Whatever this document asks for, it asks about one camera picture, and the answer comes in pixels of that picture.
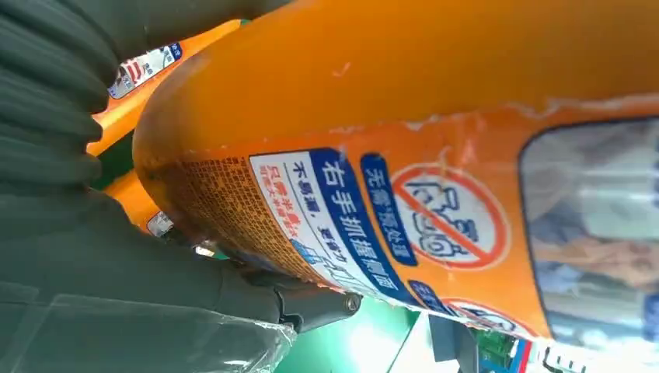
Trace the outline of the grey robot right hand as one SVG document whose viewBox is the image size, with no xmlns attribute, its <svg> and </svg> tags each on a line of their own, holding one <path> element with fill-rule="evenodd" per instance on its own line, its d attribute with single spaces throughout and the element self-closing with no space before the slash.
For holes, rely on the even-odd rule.
<svg viewBox="0 0 659 373">
<path fill-rule="evenodd" d="M 266 372 L 361 297 L 173 245 L 94 190 L 120 64 L 279 1 L 1 3 L 1 370 Z"/>
</svg>

